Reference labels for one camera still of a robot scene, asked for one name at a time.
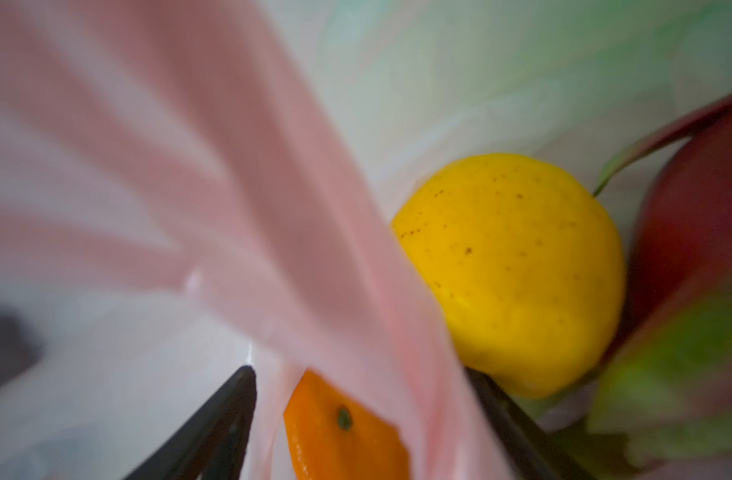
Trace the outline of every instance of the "translucent plastic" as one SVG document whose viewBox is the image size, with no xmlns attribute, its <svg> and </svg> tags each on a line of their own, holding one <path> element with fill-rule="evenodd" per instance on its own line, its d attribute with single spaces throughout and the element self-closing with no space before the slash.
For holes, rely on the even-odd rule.
<svg viewBox="0 0 732 480">
<path fill-rule="evenodd" d="M 46 344 L 0 389 L 0 478 L 121 478 L 246 361 L 245 480 L 293 478 L 306 366 L 399 426 L 416 478 L 508 478 L 386 219 L 485 151 L 592 187 L 732 90 L 732 2 L 262 6 L 283 45 L 246 0 L 0 2 L 0 302 Z M 625 236 L 658 155 L 601 198 Z"/>
</svg>

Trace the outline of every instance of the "yellow citrus fruit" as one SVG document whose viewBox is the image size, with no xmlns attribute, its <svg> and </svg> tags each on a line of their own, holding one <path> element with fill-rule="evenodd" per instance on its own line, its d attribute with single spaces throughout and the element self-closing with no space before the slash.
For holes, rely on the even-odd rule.
<svg viewBox="0 0 732 480">
<path fill-rule="evenodd" d="M 462 362 L 548 396 L 601 358 L 625 266 L 603 207 L 567 172 L 514 154 L 458 160 L 392 227 L 446 313 Z"/>
<path fill-rule="evenodd" d="M 310 370 L 283 417 L 298 480 L 409 480 L 398 431 Z"/>
</svg>

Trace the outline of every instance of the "pink plastic bag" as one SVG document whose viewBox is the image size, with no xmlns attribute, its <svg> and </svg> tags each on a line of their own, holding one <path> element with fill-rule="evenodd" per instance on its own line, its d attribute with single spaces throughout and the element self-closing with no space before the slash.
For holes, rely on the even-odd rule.
<svg viewBox="0 0 732 480">
<path fill-rule="evenodd" d="M 510 478 L 436 302 L 247 0 L 0 2 L 0 278 L 179 293 L 269 348 L 244 479 L 269 478 L 307 366 L 399 427 L 414 478 Z M 0 465 L 99 415 L 0 432 Z"/>
</svg>

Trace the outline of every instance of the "orange fruit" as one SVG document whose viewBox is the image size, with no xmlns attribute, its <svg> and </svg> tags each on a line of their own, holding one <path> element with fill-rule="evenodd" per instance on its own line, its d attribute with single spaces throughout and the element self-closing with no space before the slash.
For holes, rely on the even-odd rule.
<svg viewBox="0 0 732 480">
<path fill-rule="evenodd" d="M 408 480 L 398 431 L 307 370 L 284 413 L 298 480 Z"/>
</svg>

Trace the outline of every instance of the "green stem scar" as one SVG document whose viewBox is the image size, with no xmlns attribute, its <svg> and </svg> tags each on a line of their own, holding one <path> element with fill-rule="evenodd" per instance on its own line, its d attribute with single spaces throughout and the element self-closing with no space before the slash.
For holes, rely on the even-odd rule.
<svg viewBox="0 0 732 480">
<path fill-rule="evenodd" d="M 337 425 L 345 431 L 349 430 L 353 426 L 353 417 L 350 416 L 350 411 L 346 407 L 339 409 Z"/>
</svg>

